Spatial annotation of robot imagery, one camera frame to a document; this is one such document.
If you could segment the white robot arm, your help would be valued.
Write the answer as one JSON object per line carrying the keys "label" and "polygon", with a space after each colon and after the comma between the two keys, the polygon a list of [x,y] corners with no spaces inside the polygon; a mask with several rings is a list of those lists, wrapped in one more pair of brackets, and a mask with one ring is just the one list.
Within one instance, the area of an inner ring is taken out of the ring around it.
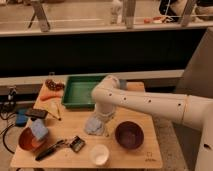
{"label": "white robot arm", "polygon": [[95,113],[107,116],[116,106],[162,117],[202,132],[194,171],[213,171],[213,99],[187,94],[128,91],[108,75],[91,92]]}

